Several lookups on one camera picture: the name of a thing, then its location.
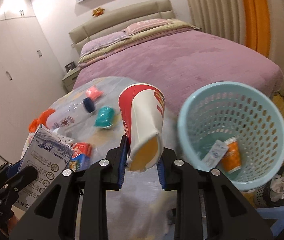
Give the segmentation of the pink plastic packet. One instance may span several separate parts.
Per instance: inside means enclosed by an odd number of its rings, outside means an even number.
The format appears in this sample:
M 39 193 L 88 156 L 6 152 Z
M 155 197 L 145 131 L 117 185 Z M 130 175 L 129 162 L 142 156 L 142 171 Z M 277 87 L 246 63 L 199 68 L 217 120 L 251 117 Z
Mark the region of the pink plastic packet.
M 91 86 L 85 91 L 86 97 L 95 101 L 103 95 L 103 91 L 99 90 L 96 86 Z

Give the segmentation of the orange plastic bag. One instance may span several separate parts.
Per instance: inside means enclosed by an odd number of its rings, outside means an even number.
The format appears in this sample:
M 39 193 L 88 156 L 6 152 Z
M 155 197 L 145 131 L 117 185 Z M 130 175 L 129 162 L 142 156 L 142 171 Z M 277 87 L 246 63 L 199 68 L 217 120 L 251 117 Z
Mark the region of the orange plastic bag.
M 46 121 L 47 121 L 48 117 L 49 117 L 51 114 L 53 114 L 55 111 L 56 111 L 56 110 L 55 110 L 55 109 L 52 109 L 52 108 L 49 108 L 49 109 L 43 111 L 43 112 L 41 113 L 41 115 L 39 115 L 39 117 L 38 117 L 37 119 L 34 119 L 34 120 L 30 123 L 30 125 L 29 125 L 29 127 L 28 127 L 29 132 L 30 132 L 30 133 L 34 133 L 39 125 L 41 125 L 41 124 L 42 124 L 42 125 L 46 125 Z

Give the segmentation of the beige bedside table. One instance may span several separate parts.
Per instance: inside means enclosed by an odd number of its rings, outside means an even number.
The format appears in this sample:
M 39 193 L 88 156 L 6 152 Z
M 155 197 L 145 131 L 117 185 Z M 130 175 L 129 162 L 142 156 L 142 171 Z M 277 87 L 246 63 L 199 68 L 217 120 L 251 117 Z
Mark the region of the beige bedside table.
M 64 88 L 68 92 L 71 92 L 71 90 L 73 89 L 74 84 L 76 82 L 76 79 L 77 79 L 80 71 L 81 71 L 81 68 L 76 67 L 76 68 L 70 70 L 69 72 L 67 72 L 66 75 L 63 77 L 62 83 L 63 83 Z

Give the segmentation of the orange cup in basket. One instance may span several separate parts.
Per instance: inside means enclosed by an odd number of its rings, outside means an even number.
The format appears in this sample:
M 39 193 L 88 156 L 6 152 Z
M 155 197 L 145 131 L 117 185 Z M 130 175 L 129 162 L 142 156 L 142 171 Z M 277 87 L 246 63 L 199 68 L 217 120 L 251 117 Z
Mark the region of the orange cup in basket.
M 224 170 L 231 174 L 241 169 L 241 155 L 237 137 L 229 138 L 224 142 L 228 146 L 226 154 L 221 159 Z

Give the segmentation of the pink pillow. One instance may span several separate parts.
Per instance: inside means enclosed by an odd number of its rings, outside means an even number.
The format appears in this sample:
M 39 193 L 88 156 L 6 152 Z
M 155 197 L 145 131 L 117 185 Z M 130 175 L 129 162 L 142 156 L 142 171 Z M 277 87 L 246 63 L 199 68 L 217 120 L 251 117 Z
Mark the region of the pink pillow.
M 133 23 L 129 25 L 128 27 L 122 29 L 122 31 L 125 32 L 126 35 L 134 35 L 142 31 L 150 30 L 156 27 L 161 27 L 163 25 L 167 25 L 170 23 L 171 22 L 166 19 L 154 18 L 150 20 L 144 20 L 144 21 Z

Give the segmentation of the black bin with tissues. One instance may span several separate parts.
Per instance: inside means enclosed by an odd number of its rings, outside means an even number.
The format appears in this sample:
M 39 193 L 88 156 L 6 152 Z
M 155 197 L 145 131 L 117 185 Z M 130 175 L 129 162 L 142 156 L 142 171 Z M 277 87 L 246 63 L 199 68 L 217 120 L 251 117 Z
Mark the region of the black bin with tissues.
M 284 205 L 284 166 L 265 185 L 259 187 L 254 194 L 257 208 L 279 207 Z

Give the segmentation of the light blue plastic basket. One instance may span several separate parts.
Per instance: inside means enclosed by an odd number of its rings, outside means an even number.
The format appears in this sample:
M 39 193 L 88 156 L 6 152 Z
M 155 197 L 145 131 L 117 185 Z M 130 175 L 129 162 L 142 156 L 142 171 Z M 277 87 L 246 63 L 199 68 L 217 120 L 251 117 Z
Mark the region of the light blue plastic basket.
M 205 155 L 215 141 L 237 139 L 241 168 L 229 174 L 240 191 L 270 181 L 284 162 L 284 119 L 271 99 L 239 82 L 215 82 L 192 93 L 178 115 L 178 138 L 184 159 L 209 171 Z

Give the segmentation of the red white paper cup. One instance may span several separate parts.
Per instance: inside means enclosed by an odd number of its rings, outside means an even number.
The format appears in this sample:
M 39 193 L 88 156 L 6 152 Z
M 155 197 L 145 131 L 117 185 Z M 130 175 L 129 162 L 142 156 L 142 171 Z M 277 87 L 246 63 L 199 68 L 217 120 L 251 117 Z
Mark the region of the red white paper cup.
M 153 85 L 136 83 L 121 92 L 118 105 L 130 145 L 128 170 L 144 172 L 156 165 L 164 151 L 165 97 Z

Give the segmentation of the white packet in basket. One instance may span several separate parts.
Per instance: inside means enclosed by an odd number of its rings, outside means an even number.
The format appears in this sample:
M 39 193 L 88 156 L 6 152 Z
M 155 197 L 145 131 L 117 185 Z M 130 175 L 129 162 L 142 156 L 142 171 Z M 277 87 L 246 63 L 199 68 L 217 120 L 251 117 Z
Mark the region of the white packet in basket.
M 209 152 L 203 158 L 203 163 L 209 168 L 215 168 L 227 153 L 229 147 L 226 143 L 216 140 Z

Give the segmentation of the beige padded headboard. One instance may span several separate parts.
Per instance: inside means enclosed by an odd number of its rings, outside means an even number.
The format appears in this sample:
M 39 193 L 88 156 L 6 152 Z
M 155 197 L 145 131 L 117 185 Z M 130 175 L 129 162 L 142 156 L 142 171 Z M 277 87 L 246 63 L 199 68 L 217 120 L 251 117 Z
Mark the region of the beige padded headboard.
M 121 31 L 129 25 L 154 18 L 176 18 L 170 0 L 151 0 L 131 4 L 94 17 L 69 32 L 72 47 L 81 53 L 83 46 L 94 39 Z

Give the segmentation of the orange curtain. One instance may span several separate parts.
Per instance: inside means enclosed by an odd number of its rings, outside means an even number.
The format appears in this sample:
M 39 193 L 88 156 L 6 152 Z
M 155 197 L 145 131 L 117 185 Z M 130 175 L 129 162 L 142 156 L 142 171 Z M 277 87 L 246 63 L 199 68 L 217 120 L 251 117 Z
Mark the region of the orange curtain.
M 267 0 L 243 0 L 245 10 L 245 46 L 269 57 L 271 25 Z

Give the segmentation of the clear plastic bottle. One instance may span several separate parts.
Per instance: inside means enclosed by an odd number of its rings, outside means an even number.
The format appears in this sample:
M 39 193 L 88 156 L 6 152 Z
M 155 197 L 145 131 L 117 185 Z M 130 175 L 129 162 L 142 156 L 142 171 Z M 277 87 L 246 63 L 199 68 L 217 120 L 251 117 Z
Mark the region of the clear plastic bottle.
M 91 117 L 94 112 L 88 113 L 85 110 L 82 101 L 72 102 L 51 114 L 48 117 L 45 126 L 48 129 L 69 128 L 79 124 L 84 119 Z

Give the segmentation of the bed with purple blanket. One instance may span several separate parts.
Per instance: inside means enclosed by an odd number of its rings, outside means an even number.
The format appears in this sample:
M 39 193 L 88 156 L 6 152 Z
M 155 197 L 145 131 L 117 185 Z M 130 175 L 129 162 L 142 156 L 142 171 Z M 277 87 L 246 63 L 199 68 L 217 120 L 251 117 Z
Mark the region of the bed with purple blanket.
M 240 82 L 270 96 L 284 79 L 280 67 L 258 52 L 176 19 L 94 52 L 84 46 L 79 67 L 75 87 L 99 77 L 128 77 L 160 89 L 174 113 L 210 83 Z

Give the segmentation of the black photo frame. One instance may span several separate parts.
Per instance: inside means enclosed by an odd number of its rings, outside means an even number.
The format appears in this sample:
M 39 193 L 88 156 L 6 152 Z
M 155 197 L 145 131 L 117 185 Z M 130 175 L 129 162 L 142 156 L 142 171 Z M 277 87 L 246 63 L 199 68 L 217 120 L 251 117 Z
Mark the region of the black photo frame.
M 68 63 L 67 65 L 65 65 L 65 70 L 68 73 L 69 71 L 73 70 L 76 68 L 75 63 L 72 61 L 70 63 Z

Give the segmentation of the teal crumpled wrapper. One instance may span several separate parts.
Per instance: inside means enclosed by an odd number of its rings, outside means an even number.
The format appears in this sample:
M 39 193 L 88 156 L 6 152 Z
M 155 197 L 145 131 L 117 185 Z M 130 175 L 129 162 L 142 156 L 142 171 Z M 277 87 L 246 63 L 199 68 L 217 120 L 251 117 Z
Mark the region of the teal crumpled wrapper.
M 103 106 L 97 114 L 95 127 L 107 129 L 113 125 L 115 110 L 112 107 Z

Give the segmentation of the red snack box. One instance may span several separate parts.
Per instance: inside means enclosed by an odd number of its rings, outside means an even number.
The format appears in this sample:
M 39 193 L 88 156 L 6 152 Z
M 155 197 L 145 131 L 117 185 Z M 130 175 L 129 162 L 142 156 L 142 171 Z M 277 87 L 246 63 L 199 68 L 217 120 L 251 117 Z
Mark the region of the red snack box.
M 67 168 L 73 170 L 73 172 L 86 170 L 90 166 L 92 146 L 86 142 L 77 142 L 71 146 L 73 149 L 73 155 L 67 165 Z

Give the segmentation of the scale pattern tablecloth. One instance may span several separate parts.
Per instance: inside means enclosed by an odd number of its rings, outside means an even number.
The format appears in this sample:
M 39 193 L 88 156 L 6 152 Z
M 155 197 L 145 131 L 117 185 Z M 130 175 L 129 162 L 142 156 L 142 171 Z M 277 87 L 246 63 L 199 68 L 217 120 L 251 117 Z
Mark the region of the scale pattern tablecloth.
M 81 85 L 56 100 L 50 107 L 60 109 L 72 102 L 81 102 L 86 90 L 95 86 L 103 91 L 96 102 L 96 109 L 103 106 L 115 109 L 111 128 L 94 126 L 95 117 L 67 129 L 63 135 L 75 142 L 87 142 L 93 146 L 90 162 L 106 157 L 108 150 L 120 145 L 124 134 L 118 97 L 128 86 L 135 84 L 128 77 L 100 77 Z M 107 191 L 107 223 L 109 239 L 173 239 L 174 226 L 169 223 L 168 213 L 176 206 L 176 193 L 162 190 L 156 167 L 145 172 L 126 172 L 120 191 Z

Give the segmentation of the white blue milk carton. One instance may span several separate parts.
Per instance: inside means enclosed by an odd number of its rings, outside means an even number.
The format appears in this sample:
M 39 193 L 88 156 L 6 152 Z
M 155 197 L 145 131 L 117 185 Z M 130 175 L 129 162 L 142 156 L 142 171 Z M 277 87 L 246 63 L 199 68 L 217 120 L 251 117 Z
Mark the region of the white blue milk carton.
M 27 211 L 39 196 L 62 172 L 73 155 L 72 147 L 59 139 L 56 134 L 39 125 L 23 155 L 20 169 L 34 167 L 37 179 L 19 192 L 14 206 Z

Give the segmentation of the purple pillow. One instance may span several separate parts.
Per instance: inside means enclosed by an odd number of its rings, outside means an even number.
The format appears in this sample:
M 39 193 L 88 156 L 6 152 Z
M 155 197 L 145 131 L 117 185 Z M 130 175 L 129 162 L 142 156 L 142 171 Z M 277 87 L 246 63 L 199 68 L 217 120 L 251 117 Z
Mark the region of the purple pillow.
M 107 46 L 110 46 L 112 44 L 115 44 L 117 42 L 123 41 L 128 38 L 130 38 L 130 35 L 127 35 L 124 31 L 117 31 L 117 32 L 105 35 L 103 37 L 96 38 L 94 40 L 87 42 L 83 46 L 80 56 L 90 54 L 94 51 L 105 48 Z

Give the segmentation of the white wardrobe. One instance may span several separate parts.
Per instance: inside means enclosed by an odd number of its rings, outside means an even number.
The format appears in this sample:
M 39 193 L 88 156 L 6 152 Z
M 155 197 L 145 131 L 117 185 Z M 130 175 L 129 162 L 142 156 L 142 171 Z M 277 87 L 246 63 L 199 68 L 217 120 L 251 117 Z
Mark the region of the white wardrobe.
M 65 94 L 64 73 L 29 0 L 0 0 L 0 165 L 22 154 L 30 123 Z

